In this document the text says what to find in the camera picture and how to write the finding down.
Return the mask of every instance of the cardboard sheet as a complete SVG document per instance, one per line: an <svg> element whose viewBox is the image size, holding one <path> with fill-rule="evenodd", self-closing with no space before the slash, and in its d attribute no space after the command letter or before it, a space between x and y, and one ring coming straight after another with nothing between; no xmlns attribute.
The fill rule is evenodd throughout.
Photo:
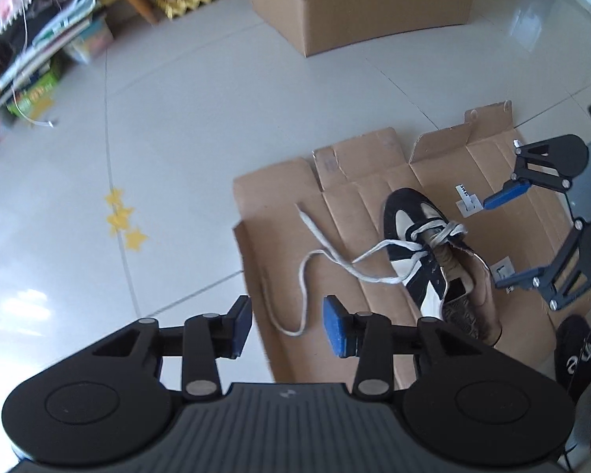
<svg viewBox="0 0 591 473"><path fill-rule="evenodd" d="M302 300L297 280L305 254L320 244L299 218L302 207L341 254L352 259L382 239L383 206L388 195L412 187L432 200L449 219L469 230L466 242L489 264L507 260L516 272L547 264L559 249L571 223L558 196L530 190L492 211L464 218L456 186L479 200L501 188L514 166L509 102L466 113L460 126L422 135L410 160L398 136L386 128L319 149L315 172L304 159L294 159L245 175L234 182L242 221L235 230L249 294L277 382L346 382L351 387L356 361L336 358L322 324L322 299L334 294L351 312L373 311L394 324L415 325L418 308L404 286L360 282L323 257L307 267L309 318L301 337L274 329L271 305L284 327L297 328ZM385 250L359 263L366 274L393 275ZM568 314L586 314L591 295L550 314L534 291L495 291L504 328L496 348L536 366L555 347L555 326ZM394 359L399 387L415 379L409 357Z"/></svg>

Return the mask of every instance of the tile floor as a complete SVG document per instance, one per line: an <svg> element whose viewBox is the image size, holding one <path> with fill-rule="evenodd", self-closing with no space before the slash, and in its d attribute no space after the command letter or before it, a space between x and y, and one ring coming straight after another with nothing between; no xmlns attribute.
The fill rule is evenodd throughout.
<svg viewBox="0 0 591 473"><path fill-rule="evenodd" d="M137 317L181 325L244 292L234 177L386 126L408 149L505 99L529 140L590 140L591 16L571 0L475 0L466 26L310 59L249 0L134 23L67 74L56 128L19 126L0 144L0 408L23 379ZM111 183L149 236L139 253L110 237ZM226 385L271 380L256 330L219 368ZM168 386L178 371L165 363ZM0 424L0 473L14 463Z"/></svg>

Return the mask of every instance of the black and white sneaker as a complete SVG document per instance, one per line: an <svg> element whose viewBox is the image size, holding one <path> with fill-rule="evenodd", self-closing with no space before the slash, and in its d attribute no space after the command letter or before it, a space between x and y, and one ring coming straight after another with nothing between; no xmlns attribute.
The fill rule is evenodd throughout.
<svg viewBox="0 0 591 473"><path fill-rule="evenodd" d="M591 327L580 315L570 315L558 326L554 366L556 382L578 402L591 384Z"/></svg>
<svg viewBox="0 0 591 473"><path fill-rule="evenodd" d="M278 331L292 337L304 333L309 307L306 265L313 256L322 255L360 281L404 283L424 316L451 322L489 345L494 345L501 336L501 324L492 298L489 268L462 241L466 228L457 222L449 222L422 194L410 188L402 188L389 196L383 218L384 239L353 260L342 257L300 207L298 213L304 225L319 241L320 248L309 251L298 269L302 293L298 328L283 327L271 305L267 305L269 320ZM357 267L358 263L381 249L388 251L396 275L374 276L361 272ZM465 254L456 257L454 249L464 251ZM474 286L480 286L481 289L473 290Z"/></svg>
<svg viewBox="0 0 591 473"><path fill-rule="evenodd" d="M439 318L486 343L496 343L501 326L492 291L483 290L483 300L470 301L477 280L461 260L480 263L477 270L484 277L479 279L482 283L490 275L489 269L464 243L467 231L462 224L449 222L416 190L401 188L388 197L383 212L383 233L387 240L408 244L388 245L388 255L424 317ZM456 255L456 250L464 254Z"/></svg>

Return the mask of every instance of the white logo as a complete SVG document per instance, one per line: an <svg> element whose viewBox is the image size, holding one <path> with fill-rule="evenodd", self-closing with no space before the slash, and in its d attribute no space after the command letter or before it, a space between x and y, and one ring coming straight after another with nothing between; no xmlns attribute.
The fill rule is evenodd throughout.
<svg viewBox="0 0 591 473"><path fill-rule="evenodd" d="M585 363L588 363L591 360L591 343L587 342L584 346L584 350L582 351L582 360ZM575 368L578 365L578 356L571 356L567 360L567 372L569 375L573 375L575 373Z"/></svg>

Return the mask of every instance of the sticker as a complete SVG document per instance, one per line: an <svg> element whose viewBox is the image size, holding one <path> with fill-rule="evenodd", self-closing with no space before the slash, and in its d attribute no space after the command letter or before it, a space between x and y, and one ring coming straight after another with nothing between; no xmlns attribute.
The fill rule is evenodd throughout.
<svg viewBox="0 0 591 473"><path fill-rule="evenodd" d="M455 204L465 219L484 209L484 206L481 205L481 201L477 196L475 194L469 194L463 184L459 184L455 189L462 198L461 201L457 201Z"/></svg>
<svg viewBox="0 0 591 473"><path fill-rule="evenodd" d="M513 276L515 274L514 267L509 256L506 256L503 260L496 262L494 265L490 265L490 272L493 275L495 282L506 279L506 277ZM506 293L514 291L514 286L506 288Z"/></svg>
<svg viewBox="0 0 591 473"><path fill-rule="evenodd" d="M118 233L125 232L125 248L139 251L148 236L143 234L138 226L130 229L130 216L133 208L127 208L123 204L123 191L112 187L110 193L105 196L105 201L112 207L112 213L108 215L107 221L111 225L110 235L116 237Z"/></svg>

